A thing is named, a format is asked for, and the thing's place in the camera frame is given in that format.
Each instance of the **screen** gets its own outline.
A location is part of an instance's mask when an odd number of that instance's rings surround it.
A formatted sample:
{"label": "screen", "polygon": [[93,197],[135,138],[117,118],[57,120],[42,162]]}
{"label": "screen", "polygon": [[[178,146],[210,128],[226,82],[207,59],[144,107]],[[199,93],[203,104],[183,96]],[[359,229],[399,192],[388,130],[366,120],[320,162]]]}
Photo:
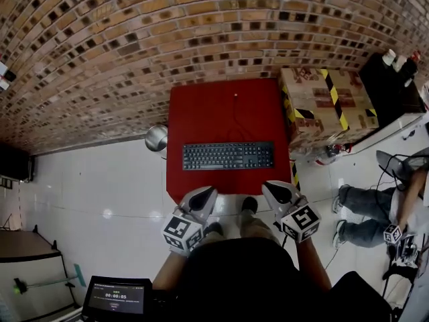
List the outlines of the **screen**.
{"label": "screen", "polygon": [[117,313],[143,314],[143,286],[94,284],[88,306]]}

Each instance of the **silver bucket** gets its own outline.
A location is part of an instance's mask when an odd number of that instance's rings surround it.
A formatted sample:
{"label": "silver bucket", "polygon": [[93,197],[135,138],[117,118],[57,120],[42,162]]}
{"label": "silver bucket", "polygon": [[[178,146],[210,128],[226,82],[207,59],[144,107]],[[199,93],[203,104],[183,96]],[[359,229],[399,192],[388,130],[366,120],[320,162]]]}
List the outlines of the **silver bucket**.
{"label": "silver bucket", "polygon": [[146,147],[162,158],[167,158],[167,127],[155,125],[151,127],[145,137]]}

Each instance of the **red table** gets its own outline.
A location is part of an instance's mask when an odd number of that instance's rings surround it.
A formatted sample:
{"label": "red table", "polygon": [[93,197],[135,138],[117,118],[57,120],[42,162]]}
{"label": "red table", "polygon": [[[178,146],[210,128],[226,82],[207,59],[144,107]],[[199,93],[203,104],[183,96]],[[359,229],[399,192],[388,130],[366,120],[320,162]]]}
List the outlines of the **red table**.
{"label": "red table", "polygon": [[[260,195],[267,180],[290,182],[289,152],[277,82],[255,79],[174,87],[170,98],[167,191],[178,204],[202,186],[219,193]],[[182,169],[182,146],[195,143],[274,142],[274,167]]]}

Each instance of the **white tile floor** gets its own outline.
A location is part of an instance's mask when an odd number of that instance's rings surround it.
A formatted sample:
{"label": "white tile floor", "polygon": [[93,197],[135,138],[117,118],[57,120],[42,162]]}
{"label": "white tile floor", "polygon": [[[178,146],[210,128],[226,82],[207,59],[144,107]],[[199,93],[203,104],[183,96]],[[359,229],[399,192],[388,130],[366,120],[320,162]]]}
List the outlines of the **white tile floor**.
{"label": "white tile floor", "polygon": [[[313,237],[332,283],[356,270],[375,290],[382,292],[381,275],[387,268],[385,246],[373,249],[345,244],[335,255],[332,233],[340,216],[331,212],[332,198],[342,184],[369,188],[381,174],[375,151],[413,154],[429,146],[424,128],[407,141],[398,135],[364,152],[346,156],[330,166],[297,163],[302,192],[322,215],[319,232]],[[144,141],[131,141],[96,148],[73,150],[37,159],[35,180],[14,183],[12,191],[0,189],[0,222],[13,214],[13,227],[26,230],[37,224],[49,241],[54,239],[72,264],[80,264],[87,282],[92,275],[153,279],[168,255],[161,237],[164,217],[175,204],[166,192],[166,163],[149,153]],[[382,182],[390,182],[385,177]],[[382,188],[392,186],[383,184]],[[209,221],[225,223],[227,234],[238,237],[235,226],[244,196],[220,196]],[[268,225],[273,213],[263,197],[258,216]],[[356,218],[343,209],[341,218]],[[283,234],[273,230],[280,240]],[[286,249],[298,266],[295,245],[288,240]],[[393,277],[387,288],[388,301],[402,304],[409,283]],[[85,289],[76,287],[78,301]]]}

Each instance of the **person's arm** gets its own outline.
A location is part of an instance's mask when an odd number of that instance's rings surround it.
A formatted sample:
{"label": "person's arm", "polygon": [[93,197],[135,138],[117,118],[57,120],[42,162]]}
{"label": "person's arm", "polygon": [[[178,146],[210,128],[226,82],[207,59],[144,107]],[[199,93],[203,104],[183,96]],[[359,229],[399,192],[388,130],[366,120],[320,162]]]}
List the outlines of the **person's arm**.
{"label": "person's arm", "polygon": [[417,170],[411,177],[410,185],[405,192],[404,202],[397,208],[396,219],[401,231],[404,231],[407,225],[407,220],[414,210],[418,193],[422,188],[424,188],[427,174],[427,170]]}
{"label": "person's arm", "polygon": [[332,285],[326,270],[320,262],[319,255],[314,248],[311,238],[306,239],[300,244],[296,244],[296,252],[298,253],[298,263],[300,264],[300,272],[310,279],[323,292],[328,292]]}
{"label": "person's arm", "polygon": [[158,272],[152,288],[154,290],[173,291],[182,274],[187,257],[171,252]]}

